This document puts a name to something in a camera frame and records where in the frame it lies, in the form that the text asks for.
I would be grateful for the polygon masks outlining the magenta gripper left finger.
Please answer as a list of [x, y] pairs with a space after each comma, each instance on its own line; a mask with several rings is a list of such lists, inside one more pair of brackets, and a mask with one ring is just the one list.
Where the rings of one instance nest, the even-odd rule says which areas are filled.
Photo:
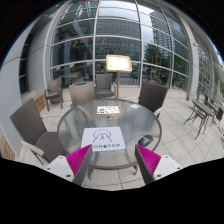
[[92, 145], [87, 145], [69, 156], [58, 156], [45, 170], [81, 186], [92, 157]]

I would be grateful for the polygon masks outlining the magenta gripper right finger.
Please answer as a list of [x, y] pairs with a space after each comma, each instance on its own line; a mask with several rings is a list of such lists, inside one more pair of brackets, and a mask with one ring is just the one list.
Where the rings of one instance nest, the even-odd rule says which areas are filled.
[[138, 144], [135, 156], [145, 184], [150, 184], [182, 169], [169, 155], [160, 156]]

